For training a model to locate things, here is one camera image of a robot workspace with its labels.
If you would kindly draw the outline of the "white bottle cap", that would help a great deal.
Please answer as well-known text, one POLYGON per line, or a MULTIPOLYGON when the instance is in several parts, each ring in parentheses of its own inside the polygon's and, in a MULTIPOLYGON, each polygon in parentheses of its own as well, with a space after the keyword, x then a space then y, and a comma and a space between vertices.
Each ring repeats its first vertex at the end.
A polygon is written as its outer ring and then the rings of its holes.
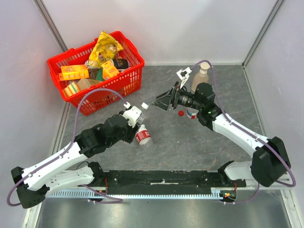
POLYGON ((143 109, 145 109, 145 110, 148 110, 148 109, 149 109, 149 105, 146 104, 145 102, 143 102, 143 103, 141 104, 141 107, 142 107, 143 109))

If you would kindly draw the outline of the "clear bottle blue label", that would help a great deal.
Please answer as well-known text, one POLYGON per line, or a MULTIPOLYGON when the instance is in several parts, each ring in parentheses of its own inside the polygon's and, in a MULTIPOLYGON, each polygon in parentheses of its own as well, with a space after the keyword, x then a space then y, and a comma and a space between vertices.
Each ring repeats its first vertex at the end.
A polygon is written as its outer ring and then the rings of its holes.
POLYGON ((149 113, 148 110, 145 110, 141 107, 141 116, 139 117, 139 119, 137 120, 137 123, 139 125, 142 125, 145 123, 145 121, 149 118, 149 113))

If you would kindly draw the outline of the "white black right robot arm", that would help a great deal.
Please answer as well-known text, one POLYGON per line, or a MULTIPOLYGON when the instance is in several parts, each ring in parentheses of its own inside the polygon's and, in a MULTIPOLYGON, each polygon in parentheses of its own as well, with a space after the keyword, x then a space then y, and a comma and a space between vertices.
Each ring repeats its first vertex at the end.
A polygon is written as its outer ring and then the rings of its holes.
POLYGON ((194 93, 175 83, 170 90, 151 101, 151 105, 164 111, 179 105, 197 110, 201 125, 227 137, 251 157, 249 161, 224 164, 217 176, 221 186, 228 187, 240 179, 254 180, 264 187, 279 182, 291 169, 284 142, 278 137, 267 138, 239 124, 215 104, 215 97, 208 83, 200 83, 194 93))

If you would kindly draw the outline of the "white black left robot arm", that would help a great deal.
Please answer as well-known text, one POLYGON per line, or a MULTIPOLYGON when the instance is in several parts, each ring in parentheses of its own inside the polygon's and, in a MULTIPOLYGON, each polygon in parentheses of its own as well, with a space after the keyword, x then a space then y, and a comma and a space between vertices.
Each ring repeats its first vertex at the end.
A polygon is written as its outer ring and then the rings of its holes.
POLYGON ((104 123, 83 130, 69 145, 44 161, 29 168, 11 171, 17 185, 17 195, 23 208, 28 209, 44 200, 46 181, 52 174, 104 152, 118 141, 131 143, 139 128, 140 113, 121 112, 104 123))

